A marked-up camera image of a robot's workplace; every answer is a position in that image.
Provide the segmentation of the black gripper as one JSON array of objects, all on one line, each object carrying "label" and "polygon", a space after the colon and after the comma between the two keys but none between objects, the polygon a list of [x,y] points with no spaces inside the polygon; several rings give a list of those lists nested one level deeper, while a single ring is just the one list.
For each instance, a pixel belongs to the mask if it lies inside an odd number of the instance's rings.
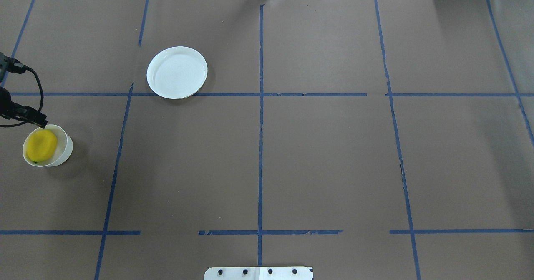
[{"label": "black gripper", "polygon": [[34,124],[41,128],[45,128],[48,124],[45,114],[32,107],[14,103],[10,92],[3,87],[0,88],[0,116],[5,119],[15,119]]}]

